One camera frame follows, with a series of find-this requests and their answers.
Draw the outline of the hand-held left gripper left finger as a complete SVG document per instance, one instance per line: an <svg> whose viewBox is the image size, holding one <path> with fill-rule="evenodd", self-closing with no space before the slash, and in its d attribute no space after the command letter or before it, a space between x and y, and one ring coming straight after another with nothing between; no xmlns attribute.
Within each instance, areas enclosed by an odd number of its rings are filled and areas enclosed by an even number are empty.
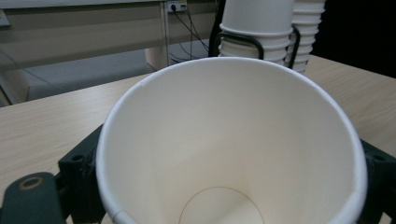
<svg viewBox="0 0 396 224"><path fill-rule="evenodd" d="M95 154L101 130L102 125L58 161L63 215L71 217L74 224L100 223L106 213L95 172Z"/></svg>

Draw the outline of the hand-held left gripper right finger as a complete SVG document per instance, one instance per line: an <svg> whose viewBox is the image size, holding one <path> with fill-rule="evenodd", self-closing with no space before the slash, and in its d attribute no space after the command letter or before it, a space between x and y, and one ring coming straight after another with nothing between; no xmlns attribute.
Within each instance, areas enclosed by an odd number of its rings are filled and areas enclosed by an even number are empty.
<svg viewBox="0 0 396 224"><path fill-rule="evenodd" d="M396 158L361 141L368 171L368 191L358 224L379 224L383 215L396 224Z"/></svg>

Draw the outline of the white paper cup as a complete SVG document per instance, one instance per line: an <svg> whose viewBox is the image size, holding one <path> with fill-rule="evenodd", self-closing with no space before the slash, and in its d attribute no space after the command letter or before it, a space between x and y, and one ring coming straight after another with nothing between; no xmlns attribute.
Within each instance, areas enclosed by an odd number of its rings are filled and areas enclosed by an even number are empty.
<svg viewBox="0 0 396 224"><path fill-rule="evenodd" d="M115 224L357 224L367 168L339 104L276 63L164 68L111 109L96 175Z"/></svg>

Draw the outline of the tall stack of paper cups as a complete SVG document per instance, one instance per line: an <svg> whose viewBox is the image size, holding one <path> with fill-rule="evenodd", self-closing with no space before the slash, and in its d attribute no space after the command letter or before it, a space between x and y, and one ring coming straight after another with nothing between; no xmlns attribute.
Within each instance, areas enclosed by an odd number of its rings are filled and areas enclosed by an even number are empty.
<svg viewBox="0 0 396 224"><path fill-rule="evenodd" d="M290 46L285 64L294 71L304 73L319 32L326 0L296 0L292 11Z"/></svg>

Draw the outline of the black double cup holder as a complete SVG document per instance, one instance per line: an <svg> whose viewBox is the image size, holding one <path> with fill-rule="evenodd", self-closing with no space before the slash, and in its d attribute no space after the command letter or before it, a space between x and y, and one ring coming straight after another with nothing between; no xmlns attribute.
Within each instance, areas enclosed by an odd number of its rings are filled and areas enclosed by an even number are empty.
<svg viewBox="0 0 396 224"><path fill-rule="evenodd" d="M245 57L285 65L295 65L301 41L300 31L291 26L279 34L248 35L222 27L209 41L209 57Z"/></svg>

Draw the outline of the short stack of paper cups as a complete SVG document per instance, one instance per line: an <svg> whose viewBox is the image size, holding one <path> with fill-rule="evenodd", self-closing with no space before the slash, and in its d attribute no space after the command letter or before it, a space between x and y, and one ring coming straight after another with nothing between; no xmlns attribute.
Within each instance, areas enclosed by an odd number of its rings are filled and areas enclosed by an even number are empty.
<svg viewBox="0 0 396 224"><path fill-rule="evenodd" d="M226 0L221 24L232 32L270 35L286 32L292 25L295 0Z"/></svg>

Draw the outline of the light wooden desk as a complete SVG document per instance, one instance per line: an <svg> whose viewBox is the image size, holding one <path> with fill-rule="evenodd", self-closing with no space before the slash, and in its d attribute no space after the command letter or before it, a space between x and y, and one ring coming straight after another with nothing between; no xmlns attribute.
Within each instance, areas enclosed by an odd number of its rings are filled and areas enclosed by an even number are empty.
<svg viewBox="0 0 396 224"><path fill-rule="evenodd" d="M0 107L85 89L204 57L216 0L65 7L0 3Z"/></svg>

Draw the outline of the white wall power socket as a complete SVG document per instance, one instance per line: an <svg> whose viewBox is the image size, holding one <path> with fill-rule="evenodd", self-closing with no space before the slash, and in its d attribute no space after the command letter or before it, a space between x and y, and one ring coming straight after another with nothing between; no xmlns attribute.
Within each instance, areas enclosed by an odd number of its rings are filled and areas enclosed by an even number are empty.
<svg viewBox="0 0 396 224"><path fill-rule="evenodd" d="M187 0L168 0L167 11L168 12L180 12L187 10Z"/></svg>

